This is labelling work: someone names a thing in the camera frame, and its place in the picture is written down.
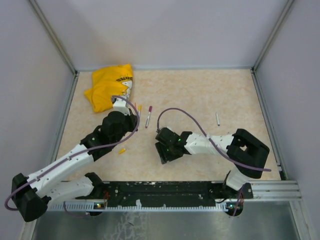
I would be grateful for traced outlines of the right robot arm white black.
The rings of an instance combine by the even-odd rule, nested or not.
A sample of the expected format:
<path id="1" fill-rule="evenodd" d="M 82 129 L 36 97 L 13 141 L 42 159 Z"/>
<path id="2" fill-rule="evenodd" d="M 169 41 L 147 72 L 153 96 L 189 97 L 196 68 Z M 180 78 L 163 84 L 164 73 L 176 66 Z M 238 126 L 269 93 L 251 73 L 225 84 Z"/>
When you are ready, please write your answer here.
<path id="1" fill-rule="evenodd" d="M 244 184 L 262 177 L 270 149 L 247 130 L 239 128 L 234 134 L 200 135 L 183 131 L 180 135 L 163 127 L 155 137 L 156 150 L 162 164 L 172 162 L 184 155 L 220 155 L 235 167 L 228 173 L 223 192 L 235 198 Z"/>

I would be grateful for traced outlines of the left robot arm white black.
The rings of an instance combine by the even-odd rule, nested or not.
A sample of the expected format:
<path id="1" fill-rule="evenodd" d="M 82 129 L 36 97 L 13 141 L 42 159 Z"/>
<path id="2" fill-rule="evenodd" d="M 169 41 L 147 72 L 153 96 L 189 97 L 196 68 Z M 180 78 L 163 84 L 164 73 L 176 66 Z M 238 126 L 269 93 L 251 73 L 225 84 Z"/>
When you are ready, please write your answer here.
<path id="1" fill-rule="evenodd" d="M 25 222 L 41 217 L 48 208 L 72 199 L 97 199 L 103 195 L 104 183 L 94 172 L 72 181 L 65 179 L 73 172 L 94 163 L 128 139 L 127 133 L 138 130 L 139 114 L 111 111 L 92 133 L 70 152 L 50 165 L 27 176 L 12 179 L 11 199 Z"/>

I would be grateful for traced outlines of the white pen red marks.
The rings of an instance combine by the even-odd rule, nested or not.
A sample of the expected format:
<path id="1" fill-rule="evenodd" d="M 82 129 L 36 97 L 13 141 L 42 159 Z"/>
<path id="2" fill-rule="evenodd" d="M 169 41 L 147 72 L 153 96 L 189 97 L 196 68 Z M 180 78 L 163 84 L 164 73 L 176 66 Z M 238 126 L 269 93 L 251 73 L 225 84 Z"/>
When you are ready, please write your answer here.
<path id="1" fill-rule="evenodd" d="M 146 123 L 145 123 L 145 128 L 146 128 L 146 129 L 147 129 L 148 126 L 149 126 L 151 114 L 152 114 L 152 112 L 148 112 L 147 119 L 146 119 Z"/>

